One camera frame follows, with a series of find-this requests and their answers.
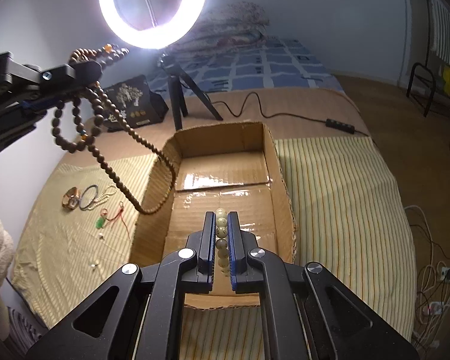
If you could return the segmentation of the blue checked bed sheet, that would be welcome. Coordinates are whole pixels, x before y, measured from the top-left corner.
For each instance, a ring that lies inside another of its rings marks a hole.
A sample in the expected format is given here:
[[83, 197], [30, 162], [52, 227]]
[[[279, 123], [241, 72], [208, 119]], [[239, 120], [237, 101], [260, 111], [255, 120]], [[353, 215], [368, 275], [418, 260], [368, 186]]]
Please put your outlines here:
[[169, 49], [207, 93], [281, 87], [342, 91], [336, 77], [297, 39], [262, 37], [242, 45], [187, 42]]

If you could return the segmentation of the brown cardboard box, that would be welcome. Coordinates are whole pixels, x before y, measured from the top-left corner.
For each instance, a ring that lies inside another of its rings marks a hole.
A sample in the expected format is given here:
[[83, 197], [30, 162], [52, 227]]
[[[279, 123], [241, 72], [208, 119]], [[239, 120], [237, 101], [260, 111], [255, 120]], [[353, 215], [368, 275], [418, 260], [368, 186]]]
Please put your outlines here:
[[175, 133], [162, 148], [177, 178], [155, 160], [142, 204], [166, 203], [140, 215], [129, 252], [139, 266], [159, 263], [183, 248], [188, 235], [203, 228], [206, 212], [238, 213], [241, 230], [257, 244], [292, 263], [297, 255], [296, 226], [275, 143], [261, 122], [191, 127]]

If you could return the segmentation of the striped yellow cloth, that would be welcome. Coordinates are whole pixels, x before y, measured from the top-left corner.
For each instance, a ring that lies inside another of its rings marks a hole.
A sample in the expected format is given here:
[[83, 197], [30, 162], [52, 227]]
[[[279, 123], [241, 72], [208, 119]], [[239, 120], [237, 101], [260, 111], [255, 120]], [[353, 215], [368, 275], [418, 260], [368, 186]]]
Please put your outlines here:
[[[296, 226], [295, 263], [316, 261], [406, 339], [413, 330], [415, 247], [397, 182], [368, 137], [275, 142]], [[123, 264], [139, 214], [120, 193], [109, 207], [124, 217], [104, 229], [98, 211], [67, 211], [72, 186], [110, 186], [98, 166], [59, 165], [43, 186], [22, 232], [12, 283], [52, 327]], [[92, 261], [100, 265], [93, 270]]]

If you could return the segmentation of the folded floral quilt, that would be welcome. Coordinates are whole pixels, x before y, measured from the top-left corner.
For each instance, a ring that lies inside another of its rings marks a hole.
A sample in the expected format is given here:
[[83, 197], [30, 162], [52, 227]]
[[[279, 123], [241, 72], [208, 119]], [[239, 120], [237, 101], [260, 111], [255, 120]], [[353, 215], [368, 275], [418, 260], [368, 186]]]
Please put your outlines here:
[[270, 19], [254, 2], [234, 2], [203, 11], [180, 40], [167, 47], [174, 55], [214, 55], [256, 46], [266, 40]]

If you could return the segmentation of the blue thin bangle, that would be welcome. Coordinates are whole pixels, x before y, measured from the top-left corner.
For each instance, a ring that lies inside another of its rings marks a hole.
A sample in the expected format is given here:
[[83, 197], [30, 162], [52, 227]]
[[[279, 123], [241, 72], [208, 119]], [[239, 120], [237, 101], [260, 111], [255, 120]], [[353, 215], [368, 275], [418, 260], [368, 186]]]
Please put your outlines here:
[[79, 200], [80, 211], [88, 210], [98, 198], [99, 188], [97, 184], [89, 185], [83, 192]]

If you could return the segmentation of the red brown strap watch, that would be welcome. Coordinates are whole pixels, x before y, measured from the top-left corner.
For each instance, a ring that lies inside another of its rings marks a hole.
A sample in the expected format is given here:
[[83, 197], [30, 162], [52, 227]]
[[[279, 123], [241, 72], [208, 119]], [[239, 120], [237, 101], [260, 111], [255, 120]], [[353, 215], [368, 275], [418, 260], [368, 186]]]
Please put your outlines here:
[[80, 204], [80, 199], [80, 190], [77, 187], [72, 187], [63, 195], [61, 206], [68, 211], [73, 211]]

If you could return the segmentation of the black metal rack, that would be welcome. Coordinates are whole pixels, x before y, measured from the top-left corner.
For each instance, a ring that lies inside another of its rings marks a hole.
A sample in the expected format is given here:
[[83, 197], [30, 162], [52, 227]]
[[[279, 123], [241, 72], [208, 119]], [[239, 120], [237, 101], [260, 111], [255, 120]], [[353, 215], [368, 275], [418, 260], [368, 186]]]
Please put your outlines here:
[[444, 116], [450, 111], [450, 67], [444, 65], [437, 75], [424, 63], [414, 63], [406, 96], [416, 102], [424, 117], [432, 112]]

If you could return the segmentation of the black printed gift bag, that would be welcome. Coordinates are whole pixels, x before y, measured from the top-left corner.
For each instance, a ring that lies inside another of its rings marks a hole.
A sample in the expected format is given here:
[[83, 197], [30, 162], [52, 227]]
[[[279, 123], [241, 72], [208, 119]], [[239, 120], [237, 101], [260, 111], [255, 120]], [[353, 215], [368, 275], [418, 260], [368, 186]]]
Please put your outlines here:
[[105, 93], [131, 128], [159, 124], [169, 111], [163, 97], [150, 90], [145, 75], [111, 85]]

